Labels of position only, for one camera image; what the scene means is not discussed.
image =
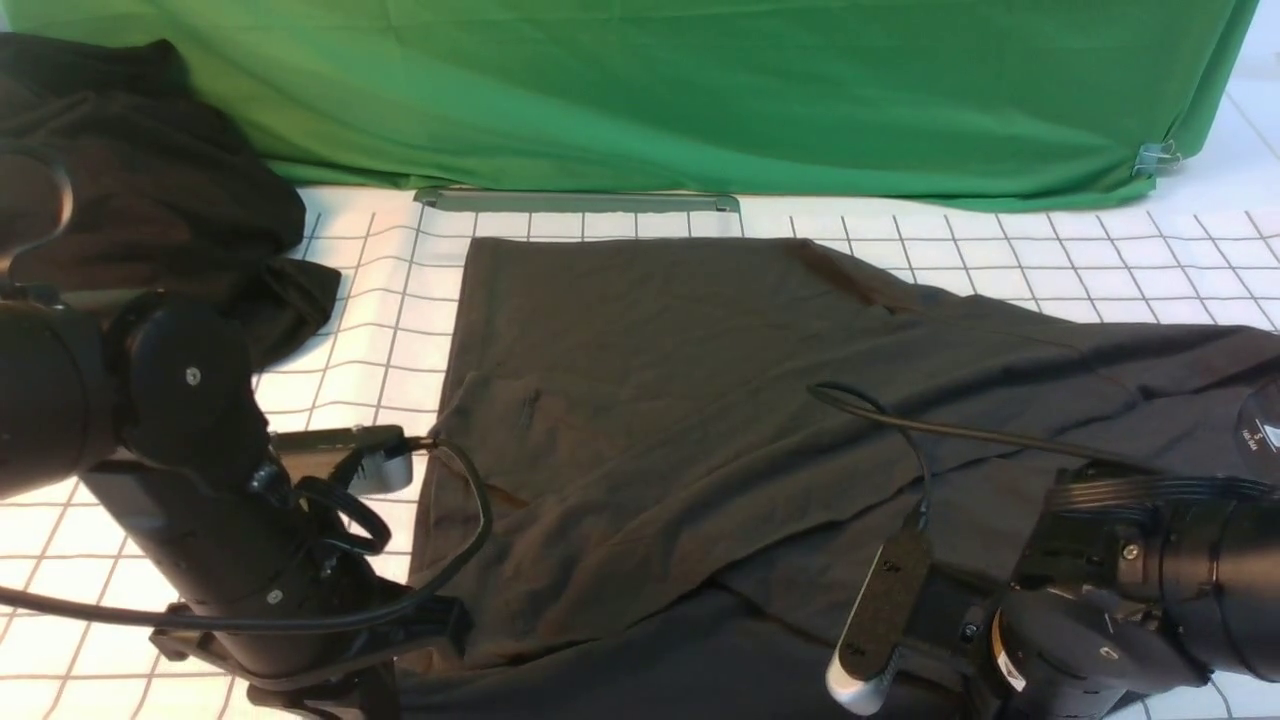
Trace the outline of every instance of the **green screen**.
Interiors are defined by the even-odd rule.
[[[1139,197],[1203,145],[1257,0],[3,0],[173,41],[297,182]]]

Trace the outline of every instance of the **black cable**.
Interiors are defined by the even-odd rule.
[[[820,389],[838,389],[838,392],[842,392],[845,395],[851,395],[851,396],[856,397],[858,400],[861,400],[863,402],[865,402],[867,405],[870,405],[872,407],[874,407],[879,413],[872,413],[869,410],[867,411],[868,413],[867,415],[861,415],[860,413],[850,413],[849,410],[846,410],[841,405],[833,405],[832,402],[828,402],[828,396],[824,396],[824,395],[817,392],[815,388],[820,388]],[[861,392],[859,389],[849,387],[849,386],[842,386],[842,384],[838,384],[838,383],[818,383],[815,386],[809,386],[809,395],[814,396],[820,402],[826,402],[827,405],[831,405],[832,407],[836,407],[837,410],[844,410],[845,413],[850,413],[851,415],[860,415],[860,416],[867,418],[869,420],[874,420],[876,418],[892,418],[895,420],[899,419],[895,415],[892,415],[884,407],[884,405],[882,405],[878,400],[876,400],[874,397],[872,397],[872,396],[869,396],[869,395],[867,395],[867,393],[864,393],[864,392]],[[915,438],[911,437],[911,433],[908,432],[908,428],[905,428],[902,425],[893,425],[893,427],[897,428],[899,434],[902,436],[902,439],[906,441],[908,447],[910,447],[911,452],[915,454],[915,461],[920,466],[922,492],[920,492],[920,503],[915,507],[915,518],[919,520],[919,529],[923,530],[929,524],[929,503],[933,502],[933,471],[929,470],[929,462],[924,459],[924,451],[922,451],[920,446],[916,445]]]
[[[49,174],[52,176],[54,184],[58,186],[58,225],[47,233],[45,237],[38,240],[32,240],[12,249],[5,255],[0,256],[0,287],[12,288],[13,277],[12,268],[13,261],[18,259],[19,255],[44,245],[51,240],[56,240],[67,228],[72,224],[72,218],[76,215],[76,192],[72,187],[70,176],[67,172],[67,165],[58,158],[54,152],[40,147],[37,145],[31,145],[27,142],[0,142],[0,156],[3,155],[22,155],[42,163],[47,169]]]
[[[1160,468],[1153,468],[1148,462],[1139,460],[1137,457],[1130,457],[1126,455],[1120,455],[1116,452],[1110,452],[1106,450],[1100,450],[1096,447],[1087,447],[1083,445],[1070,445],[1064,442],[1052,442],[1047,439],[1039,439],[1029,436],[1018,436],[1012,433],[1000,433],[995,430],[979,430],[975,428],[965,428],[963,425],[948,425],[945,423],[924,423],[920,420],[908,420],[905,418],[897,418],[890,415],[888,413],[877,413],[874,410],[867,410],[865,407],[859,407],[842,400],[838,395],[851,395],[860,400],[867,400],[867,396],[860,391],[851,388],[844,383],[835,380],[826,380],[820,383],[814,383],[808,387],[809,395],[814,400],[835,407],[841,413],[847,413],[850,415],[856,415],[865,420],[873,423],[879,423],[882,425],[888,425],[892,428],[900,428],[906,430],[915,430],[920,433],[929,433],[936,436],[948,436],[959,437],[965,439],[973,439],[978,442],[991,442],[996,445],[1007,445],[1011,447],[1021,447],[1025,450],[1039,450],[1043,452],[1052,452],[1053,455],[1068,455],[1071,457],[1083,457],[1084,460],[1094,460],[1098,462],[1111,462],[1115,465],[1123,465],[1132,468],[1134,470],[1146,471],[1151,475],[1171,475]]]
[[[475,496],[476,509],[480,521],[471,541],[462,547],[453,557],[445,562],[431,579],[421,587],[415,588],[399,600],[389,602],[381,607],[348,612],[344,615],[332,615],[328,618],[308,618],[300,620],[280,620],[268,618],[201,618],[198,615],[170,615],[166,612],[148,612],[142,610],[127,610],[123,607],[100,607],[83,602],[72,602],[42,594],[17,591],[13,588],[0,588],[0,605],[9,605],[19,610],[44,612],[46,615],[59,615],[73,620],[88,623],[106,623],[110,625],[136,625],[147,628],[163,628],[168,630],[197,630],[212,633],[255,633],[255,634],[305,634],[305,633],[337,633],[343,630],[357,630],[370,625],[385,623],[398,615],[413,610],[420,602],[434,596],[454,575],[458,574],[467,562],[489,539],[493,528],[493,511],[489,507],[489,495],[480,482],[480,471],[475,464],[457,445],[442,438],[415,438],[411,443],[413,450],[426,450],[428,452],[444,451],[452,456],[462,468],[467,486]]]

